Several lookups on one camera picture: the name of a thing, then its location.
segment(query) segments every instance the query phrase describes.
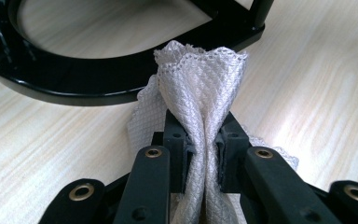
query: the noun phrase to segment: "crumpled fabric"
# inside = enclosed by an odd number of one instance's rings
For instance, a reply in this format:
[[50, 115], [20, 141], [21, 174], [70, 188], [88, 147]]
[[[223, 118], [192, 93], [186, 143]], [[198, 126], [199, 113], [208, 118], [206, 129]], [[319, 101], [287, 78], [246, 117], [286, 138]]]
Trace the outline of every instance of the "crumpled fabric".
[[230, 198], [219, 190], [214, 140], [241, 84], [247, 57], [231, 49], [205, 51], [176, 41], [155, 51], [158, 72], [139, 92], [128, 130], [135, 153], [150, 145], [153, 132], [163, 131], [170, 109], [189, 136], [195, 154], [186, 193], [172, 200], [177, 203], [172, 223], [198, 223], [204, 195], [208, 223], [238, 223]]

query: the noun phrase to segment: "black plastic part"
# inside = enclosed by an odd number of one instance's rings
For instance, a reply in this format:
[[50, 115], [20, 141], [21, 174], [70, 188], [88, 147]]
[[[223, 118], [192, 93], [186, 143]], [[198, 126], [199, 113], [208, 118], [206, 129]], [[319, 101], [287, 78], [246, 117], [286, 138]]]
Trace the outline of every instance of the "black plastic part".
[[114, 223], [169, 223], [169, 212], [170, 151], [144, 147], [132, 166]]
[[241, 209], [246, 217], [246, 223], [249, 224], [266, 224], [269, 223], [269, 214], [266, 212], [264, 204], [260, 200], [255, 200], [241, 194]]
[[358, 223], [358, 183], [348, 180], [333, 183], [327, 205], [342, 223]]
[[150, 146], [163, 146], [164, 132], [154, 132]]
[[250, 146], [249, 136], [242, 129], [231, 112], [220, 129], [224, 146], [219, 148], [218, 183], [223, 193], [241, 193], [237, 170], [240, 159]]
[[[212, 20], [174, 38], [204, 49], [243, 49], [257, 41], [270, 0], [253, 12], [233, 0], [193, 0]], [[0, 1], [0, 81], [14, 91], [38, 100], [63, 105], [113, 105], [136, 100], [136, 93], [157, 72], [152, 49], [109, 59], [64, 57], [39, 49], [20, 32], [21, 0]]]
[[105, 187], [104, 203], [107, 206], [106, 214], [103, 215], [104, 222], [103, 224], [112, 223], [117, 210], [118, 205], [121, 202], [121, 197], [123, 196], [124, 189], [126, 188], [127, 181], [130, 174], [123, 175], [121, 178], [115, 180]]
[[[267, 147], [249, 148], [242, 169], [246, 169], [244, 172], [256, 187], [260, 202], [267, 211], [268, 223], [340, 223], [275, 150]], [[248, 196], [242, 196], [241, 199], [246, 201]], [[257, 204], [257, 201], [250, 199], [244, 204], [252, 206], [252, 203]], [[246, 218], [253, 214], [252, 210], [248, 213], [246, 207], [242, 209]]]
[[171, 152], [171, 193], [185, 193], [191, 153], [186, 151], [186, 131], [167, 110], [163, 134], [163, 146]]
[[[91, 185], [92, 194], [85, 200], [74, 201], [70, 193], [76, 187]], [[76, 195], [81, 199], [90, 189], [79, 188]], [[103, 223], [107, 208], [103, 203], [104, 184], [93, 179], [80, 179], [63, 188], [51, 202], [39, 223]]]
[[260, 29], [264, 26], [264, 22], [273, 2], [274, 0], [254, 0], [250, 13], [252, 15], [251, 18], [253, 19], [252, 24], [255, 29]]

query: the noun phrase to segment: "light wood surface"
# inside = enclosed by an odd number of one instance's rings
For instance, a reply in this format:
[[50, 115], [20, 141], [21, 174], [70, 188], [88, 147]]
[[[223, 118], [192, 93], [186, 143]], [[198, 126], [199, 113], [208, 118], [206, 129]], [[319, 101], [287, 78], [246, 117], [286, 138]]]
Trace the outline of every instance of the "light wood surface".
[[[21, 15], [41, 48], [99, 58], [147, 49], [208, 20], [190, 8], [179, 0], [28, 0]], [[246, 50], [231, 110], [240, 123], [297, 156], [298, 173], [318, 188], [358, 181], [358, 1], [276, 1], [262, 39]], [[0, 83], [0, 223], [36, 223], [79, 178], [108, 184], [126, 174], [136, 104], [54, 105]]]

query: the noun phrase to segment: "wooden table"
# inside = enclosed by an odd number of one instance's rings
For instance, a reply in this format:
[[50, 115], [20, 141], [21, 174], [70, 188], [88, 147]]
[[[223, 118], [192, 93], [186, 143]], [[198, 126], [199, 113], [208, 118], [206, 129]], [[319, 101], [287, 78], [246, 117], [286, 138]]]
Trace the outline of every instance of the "wooden table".
[[[208, 20], [179, 0], [29, 0], [21, 15], [41, 48], [85, 58], [147, 49]], [[297, 156], [312, 185], [358, 181], [358, 1], [276, 1], [266, 24], [246, 49], [231, 111]], [[126, 174], [133, 162], [126, 123], [136, 104], [54, 105], [0, 83], [0, 223], [36, 223], [79, 178], [108, 184]]]

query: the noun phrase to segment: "black metal frame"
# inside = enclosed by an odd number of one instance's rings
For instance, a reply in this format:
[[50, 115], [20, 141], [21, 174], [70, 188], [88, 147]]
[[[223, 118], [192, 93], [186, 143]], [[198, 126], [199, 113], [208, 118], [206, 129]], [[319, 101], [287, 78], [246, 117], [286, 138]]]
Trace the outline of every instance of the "black metal frame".
[[[273, 0], [254, 0], [250, 10], [234, 0], [192, 0], [212, 20], [174, 38], [204, 49], [243, 49], [257, 41]], [[34, 46], [21, 33], [21, 0], [0, 1], [0, 81], [38, 100], [64, 105], [112, 105], [136, 100], [157, 72], [153, 51], [128, 56], [79, 59]]]
[[[328, 193], [306, 184], [278, 152], [252, 147], [231, 114], [219, 134], [220, 190], [241, 195], [248, 223], [358, 223], [357, 182], [335, 182]], [[186, 139], [168, 112], [164, 133], [139, 151], [129, 175], [105, 188], [89, 179], [69, 184], [40, 223], [169, 223], [170, 193], [186, 193]]]

